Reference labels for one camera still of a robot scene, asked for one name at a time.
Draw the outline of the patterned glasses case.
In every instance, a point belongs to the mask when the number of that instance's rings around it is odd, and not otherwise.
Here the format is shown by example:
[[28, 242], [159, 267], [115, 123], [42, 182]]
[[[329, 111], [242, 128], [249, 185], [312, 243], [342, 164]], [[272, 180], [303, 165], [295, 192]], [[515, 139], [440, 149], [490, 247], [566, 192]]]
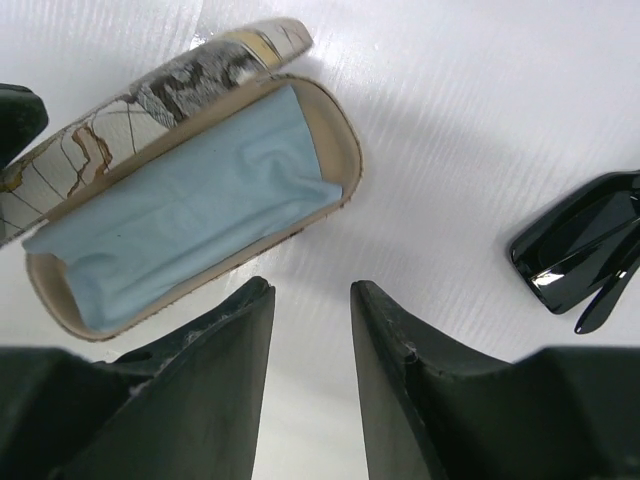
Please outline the patterned glasses case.
[[283, 73], [312, 44], [288, 17], [228, 31], [2, 155], [1, 241], [63, 329], [113, 338], [349, 201], [348, 117]]

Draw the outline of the blue cleaning cloth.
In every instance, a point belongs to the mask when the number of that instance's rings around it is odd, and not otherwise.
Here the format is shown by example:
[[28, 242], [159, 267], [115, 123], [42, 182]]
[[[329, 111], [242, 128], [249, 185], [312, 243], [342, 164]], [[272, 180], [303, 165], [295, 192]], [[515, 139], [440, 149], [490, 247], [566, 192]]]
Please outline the blue cleaning cloth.
[[37, 230], [23, 244], [27, 273], [62, 328], [99, 341], [342, 197], [322, 172], [301, 93], [286, 84]]

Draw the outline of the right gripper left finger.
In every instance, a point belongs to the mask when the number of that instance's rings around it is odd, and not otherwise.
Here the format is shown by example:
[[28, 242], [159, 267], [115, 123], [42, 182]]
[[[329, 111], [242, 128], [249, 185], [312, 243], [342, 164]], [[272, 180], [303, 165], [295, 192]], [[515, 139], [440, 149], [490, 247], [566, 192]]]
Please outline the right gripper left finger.
[[253, 277], [219, 306], [104, 366], [138, 384], [59, 479], [249, 479], [275, 288]]

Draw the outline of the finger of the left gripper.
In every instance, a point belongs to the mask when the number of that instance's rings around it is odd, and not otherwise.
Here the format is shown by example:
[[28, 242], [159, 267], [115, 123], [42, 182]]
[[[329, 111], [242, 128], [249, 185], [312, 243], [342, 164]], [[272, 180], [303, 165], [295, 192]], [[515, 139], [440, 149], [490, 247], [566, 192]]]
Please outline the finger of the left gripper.
[[6, 168], [48, 125], [42, 99], [21, 85], [0, 87], [0, 164]]

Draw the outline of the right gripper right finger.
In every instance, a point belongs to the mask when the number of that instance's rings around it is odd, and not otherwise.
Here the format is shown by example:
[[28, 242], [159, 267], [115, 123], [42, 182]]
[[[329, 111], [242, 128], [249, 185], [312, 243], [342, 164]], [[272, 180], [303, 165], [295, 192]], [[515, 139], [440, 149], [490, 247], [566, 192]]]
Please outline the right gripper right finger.
[[372, 281], [350, 301], [370, 478], [548, 477], [530, 368], [454, 340]]

